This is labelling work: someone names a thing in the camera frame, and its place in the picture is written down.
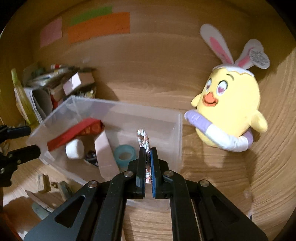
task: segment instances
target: green paper strip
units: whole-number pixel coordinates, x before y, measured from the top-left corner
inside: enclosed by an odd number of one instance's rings
[[[79,24],[81,22],[85,22],[89,19],[92,19],[98,16],[107,15],[111,13],[112,13],[112,6],[95,8],[72,18],[70,26]]]

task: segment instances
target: metal screw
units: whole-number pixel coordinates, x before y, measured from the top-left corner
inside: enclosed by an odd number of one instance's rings
[[[171,171],[171,170],[167,170],[164,172],[164,175],[167,176],[167,177],[171,177],[172,175],[174,175],[174,172]]]
[[[210,185],[210,183],[207,180],[201,180],[200,181],[200,185],[202,187],[208,187]]]
[[[87,185],[89,188],[95,188],[98,185],[98,182],[97,181],[89,181]]]
[[[124,172],[124,176],[125,177],[132,177],[133,176],[133,172],[132,171],[126,171],[126,172]]]

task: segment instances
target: yellow chick plush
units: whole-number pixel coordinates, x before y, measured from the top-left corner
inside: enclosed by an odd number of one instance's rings
[[[198,136],[207,145],[232,151],[246,150],[253,142],[251,131],[249,136],[242,136],[249,127],[260,133],[267,131],[268,127],[258,111],[259,86],[247,68],[253,65],[267,68],[269,59],[261,43],[251,39],[234,63],[224,38],[216,28],[204,24],[200,33],[223,64],[213,69],[202,93],[191,102],[196,111],[188,111],[185,118],[195,125]]]

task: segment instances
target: plush toy eye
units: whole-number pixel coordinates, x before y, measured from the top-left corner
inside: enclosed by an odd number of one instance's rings
[[[227,87],[228,87],[228,84],[225,80],[220,81],[217,87],[217,95],[222,95],[224,91],[227,89]]]
[[[209,79],[205,85],[205,91],[208,91],[212,83],[212,79]]]

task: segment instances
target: sticky note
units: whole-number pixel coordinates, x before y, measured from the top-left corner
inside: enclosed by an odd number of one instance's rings
[[[98,36],[128,33],[130,33],[129,12],[117,12],[71,26],[68,29],[68,41],[71,44]]]
[[[91,9],[78,16],[73,17],[71,19],[70,26],[79,24],[81,22],[87,21],[89,19],[92,19],[98,16],[103,16],[111,13],[112,13],[112,6]]]
[[[62,17],[53,20],[40,32],[40,48],[45,47],[62,37]]]

